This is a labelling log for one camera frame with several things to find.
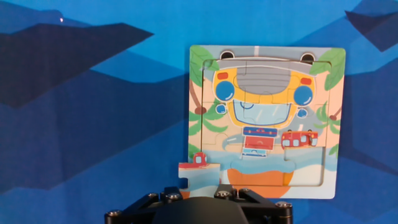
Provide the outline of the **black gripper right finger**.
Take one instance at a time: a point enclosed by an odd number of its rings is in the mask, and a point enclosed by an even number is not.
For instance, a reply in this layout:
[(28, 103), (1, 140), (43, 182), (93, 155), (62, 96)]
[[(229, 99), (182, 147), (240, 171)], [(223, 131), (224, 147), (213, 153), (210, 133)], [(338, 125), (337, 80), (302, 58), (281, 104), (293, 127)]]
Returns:
[(239, 223), (293, 224), (291, 203), (271, 202), (249, 188), (236, 189), (230, 184), (220, 184), (214, 198), (232, 202), (228, 212), (242, 218)]

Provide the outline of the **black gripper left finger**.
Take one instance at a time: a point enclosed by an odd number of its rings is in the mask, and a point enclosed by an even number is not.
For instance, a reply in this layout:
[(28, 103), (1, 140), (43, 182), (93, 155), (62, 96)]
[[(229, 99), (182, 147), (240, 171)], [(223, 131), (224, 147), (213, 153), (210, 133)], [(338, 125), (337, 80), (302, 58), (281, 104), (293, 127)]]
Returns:
[(110, 210), (104, 214), (105, 224), (151, 223), (162, 206), (183, 200), (178, 187), (165, 187), (161, 193), (145, 194), (124, 210)]

